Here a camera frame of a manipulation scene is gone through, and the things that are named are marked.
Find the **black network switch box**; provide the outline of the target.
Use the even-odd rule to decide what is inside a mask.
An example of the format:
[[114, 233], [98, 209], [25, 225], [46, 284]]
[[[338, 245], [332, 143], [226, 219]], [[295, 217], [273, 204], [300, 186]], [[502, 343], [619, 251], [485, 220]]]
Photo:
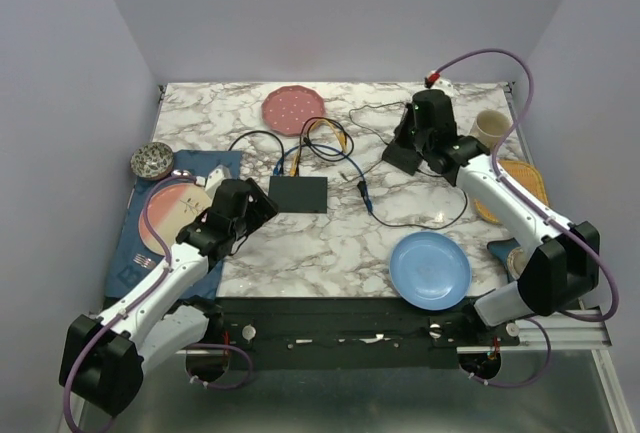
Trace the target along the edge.
[[326, 177], [272, 176], [269, 198], [279, 213], [326, 214], [328, 179]]

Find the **black power adapter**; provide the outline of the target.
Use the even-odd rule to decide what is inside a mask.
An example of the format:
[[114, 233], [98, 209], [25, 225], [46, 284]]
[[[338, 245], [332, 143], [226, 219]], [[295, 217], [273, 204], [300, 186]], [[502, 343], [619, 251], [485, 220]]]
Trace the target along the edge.
[[382, 160], [402, 172], [414, 176], [423, 162], [414, 150], [403, 148], [397, 142], [390, 142], [382, 153]]

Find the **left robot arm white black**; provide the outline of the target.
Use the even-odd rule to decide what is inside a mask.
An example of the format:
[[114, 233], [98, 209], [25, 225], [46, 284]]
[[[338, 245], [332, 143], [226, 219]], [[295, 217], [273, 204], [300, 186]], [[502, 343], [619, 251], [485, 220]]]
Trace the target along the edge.
[[112, 417], [133, 401], [144, 377], [179, 350], [214, 346], [220, 321], [180, 296], [230, 255], [235, 243], [277, 215], [253, 179], [224, 179], [212, 204], [183, 227], [164, 259], [126, 296], [69, 326], [59, 373], [64, 413], [72, 395]]

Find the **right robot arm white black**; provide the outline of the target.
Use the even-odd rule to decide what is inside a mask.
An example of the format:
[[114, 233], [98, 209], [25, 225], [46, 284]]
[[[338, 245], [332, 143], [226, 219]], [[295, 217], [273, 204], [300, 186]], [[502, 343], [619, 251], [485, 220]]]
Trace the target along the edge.
[[600, 235], [574, 223], [534, 197], [472, 136], [459, 134], [449, 96], [435, 89], [415, 93], [394, 131], [394, 145], [411, 151], [450, 185], [494, 214], [517, 240], [527, 260], [520, 277], [474, 303], [460, 332], [480, 345], [497, 325], [530, 315], [549, 316], [599, 283]]

